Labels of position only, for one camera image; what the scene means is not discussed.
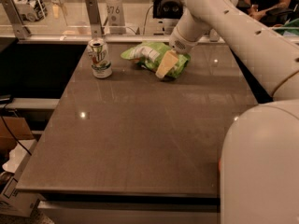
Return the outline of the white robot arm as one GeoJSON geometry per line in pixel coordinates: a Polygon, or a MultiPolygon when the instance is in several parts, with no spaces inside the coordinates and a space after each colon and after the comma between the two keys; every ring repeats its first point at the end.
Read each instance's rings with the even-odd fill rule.
{"type": "Polygon", "coordinates": [[[268,95],[247,89],[249,109],[221,149],[221,224],[298,224],[299,48],[239,10],[237,0],[180,0],[184,13],[169,37],[189,52],[214,29],[268,95]]]}

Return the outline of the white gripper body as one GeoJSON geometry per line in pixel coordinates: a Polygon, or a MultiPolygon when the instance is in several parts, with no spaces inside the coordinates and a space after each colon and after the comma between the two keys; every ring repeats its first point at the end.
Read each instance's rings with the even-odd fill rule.
{"type": "Polygon", "coordinates": [[[177,27],[174,28],[172,34],[169,37],[169,46],[175,52],[179,54],[187,54],[197,44],[198,38],[186,38],[183,36],[177,27]]]}

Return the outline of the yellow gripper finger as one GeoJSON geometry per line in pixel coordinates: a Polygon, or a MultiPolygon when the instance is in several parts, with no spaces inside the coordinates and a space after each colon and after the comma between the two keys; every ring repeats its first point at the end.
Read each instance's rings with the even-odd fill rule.
{"type": "Polygon", "coordinates": [[[165,75],[176,65],[178,62],[178,55],[174,50],[168,50],[163,56],[158,69],[155,73],[157,78],[164,78],[165,75]]]}

